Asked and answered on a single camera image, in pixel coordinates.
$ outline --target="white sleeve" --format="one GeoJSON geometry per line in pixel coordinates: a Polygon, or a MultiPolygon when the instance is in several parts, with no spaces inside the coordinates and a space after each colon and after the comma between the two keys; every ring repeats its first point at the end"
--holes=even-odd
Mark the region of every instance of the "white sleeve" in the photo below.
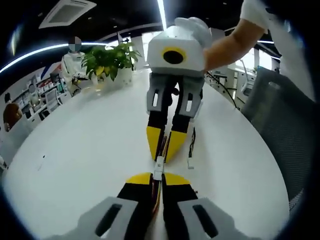
{"type": "Polygon", "coordinates": [[[240,18],[247,20],[260,28],[264,29],[264,33],[268,34],[268,25],[263,16],[262,11],[259,10],[259,0],[244,0],[241,8],[240,18]]]}

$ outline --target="green leaves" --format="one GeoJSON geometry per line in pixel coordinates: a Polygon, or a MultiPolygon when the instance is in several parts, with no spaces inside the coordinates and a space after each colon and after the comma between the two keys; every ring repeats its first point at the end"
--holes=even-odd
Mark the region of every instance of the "green leaves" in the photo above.
{"type": "Polygon", "coordinates": [[[94,46],[82,59],[82,67],[86,67],[86,74],[91,78],[98,69],[103,69],[106,77],[114,81],[118,75],[118,69],[131,68],[131,58],[138,62],[141,54],[136,50],[131,50],[133,43],[120,43],[106,50],[104,46],[94,46]]]}

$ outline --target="white robot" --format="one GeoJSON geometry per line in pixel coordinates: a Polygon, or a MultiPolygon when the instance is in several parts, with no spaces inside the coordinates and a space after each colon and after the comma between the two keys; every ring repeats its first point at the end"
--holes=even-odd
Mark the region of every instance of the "white robot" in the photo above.
{"type": "Polygon", "coordinates": [[[204,48],[212,44],[212,36],[205,22],[196,17],[176,18],[170,26],[154,37],[148,47],[147,62],[152,73],[147,92],[149,121],[146,129],[153,160],[165,148],[165,162],[169,161],[184,143],[189,122],[199,112],[204,85],[204,48]],[[179,95],[172,128],[165,139],[168,107],[171,94],[179,95]],[[190,110],[187,103],[192,101],[190,110]]]}

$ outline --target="potted plant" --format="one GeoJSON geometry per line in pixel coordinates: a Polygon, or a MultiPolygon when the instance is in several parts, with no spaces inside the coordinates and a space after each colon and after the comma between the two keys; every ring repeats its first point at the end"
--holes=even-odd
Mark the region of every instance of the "potted plant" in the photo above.
{"type": "Polygon", "coordinates": [[[136,50],[130,50],[133,44],[120,43],[118,46],[94,46],[82,59],[82,67],[86,67],[87,76],[95,83],[109,82],[107,85],[123,87],[131,82],[132,67],[131,58],[136,62],[141,54],[136,50]]]}

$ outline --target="air conditioner vent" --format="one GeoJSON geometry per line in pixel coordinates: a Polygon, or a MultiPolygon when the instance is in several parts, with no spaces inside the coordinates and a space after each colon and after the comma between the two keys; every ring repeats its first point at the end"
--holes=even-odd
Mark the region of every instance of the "air conditioner vent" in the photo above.
{"type": "Polygon", "coordinates": [[[39,29],[69,26],[96,5],[85,0],[60,0],[44,18],[39,29]]]}

